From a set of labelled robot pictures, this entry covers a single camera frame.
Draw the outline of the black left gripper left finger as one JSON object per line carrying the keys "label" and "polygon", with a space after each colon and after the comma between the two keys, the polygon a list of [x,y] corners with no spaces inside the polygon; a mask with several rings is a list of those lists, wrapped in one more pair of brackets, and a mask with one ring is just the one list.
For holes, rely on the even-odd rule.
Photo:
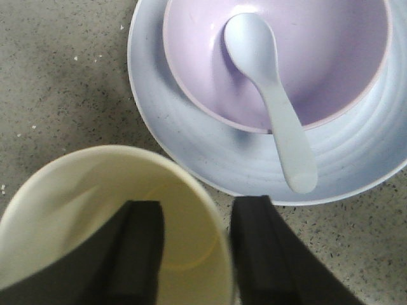
{"label": "black left gripper left finger", "polygon": [[155,304],[165,241],[157,201],[128,201],[57,262],[1,290],[1,304]]}

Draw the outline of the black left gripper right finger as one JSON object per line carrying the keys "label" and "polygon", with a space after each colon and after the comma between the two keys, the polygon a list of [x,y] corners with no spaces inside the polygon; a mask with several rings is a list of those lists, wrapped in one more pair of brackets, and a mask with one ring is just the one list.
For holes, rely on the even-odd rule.
{"label": "black left gripper right finger", "polygon": [[233,201],[230,238],[242,304],[361,304],[293,233],[268,196]]}

